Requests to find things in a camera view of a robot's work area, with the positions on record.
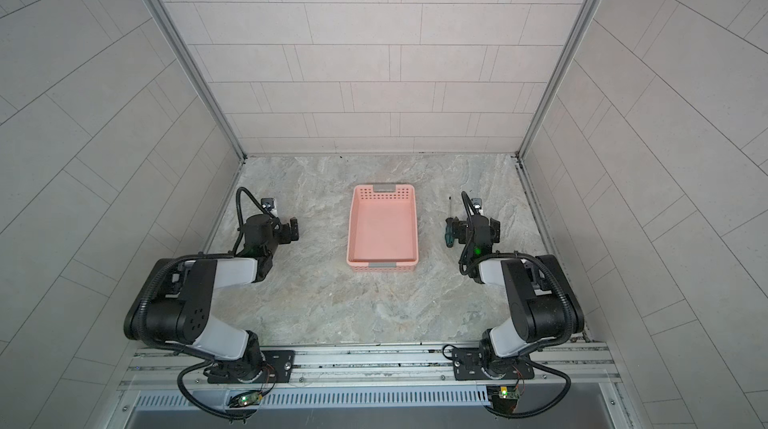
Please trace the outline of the green black screwdriver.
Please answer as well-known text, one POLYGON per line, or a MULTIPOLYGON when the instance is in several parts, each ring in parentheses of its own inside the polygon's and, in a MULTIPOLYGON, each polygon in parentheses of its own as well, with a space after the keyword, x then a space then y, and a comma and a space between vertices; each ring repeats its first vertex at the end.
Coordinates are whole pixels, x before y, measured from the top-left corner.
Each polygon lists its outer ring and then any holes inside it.
POLYGON ((452 248, 454 246, 455 236, 453 234, 453 211, 452 211, 452 197, 448 197, 449 201, 449 217, 445 220, 446 227, 445 227, 445 233, 444 233, 444 240, 447 248, 452 248))

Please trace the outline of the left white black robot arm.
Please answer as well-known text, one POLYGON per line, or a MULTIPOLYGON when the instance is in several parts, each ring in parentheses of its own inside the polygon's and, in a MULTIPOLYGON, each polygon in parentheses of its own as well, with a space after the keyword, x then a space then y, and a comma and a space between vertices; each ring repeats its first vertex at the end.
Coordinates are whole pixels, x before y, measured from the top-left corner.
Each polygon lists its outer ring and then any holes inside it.
POLYGON ((295 218, 274 215, 245 220, 236 254, 193 254, 160 259, 129 309, 123 331, 148 347, 199 358, 210 384, 287 383, 295 353, 264 351, 258 336, 211 314, 218 289, 263 281, 280 245, 299 239, 295 218))

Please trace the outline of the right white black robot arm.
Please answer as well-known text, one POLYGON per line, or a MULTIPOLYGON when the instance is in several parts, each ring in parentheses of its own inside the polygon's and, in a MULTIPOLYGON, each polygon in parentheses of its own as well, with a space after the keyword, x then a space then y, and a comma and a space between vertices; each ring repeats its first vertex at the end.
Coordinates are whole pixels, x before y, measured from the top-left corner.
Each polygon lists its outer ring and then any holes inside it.
POLYGON ((446 220, 445 242, 463 246, 459 271, 478 284, 504 289, 508 318, 483 333, 478 349, 454 359, 472 376, 531 378, 530 355, 564 344, 583 331, 585 318, 558 259, 493 250, 500 222, 479 214, 446 220))

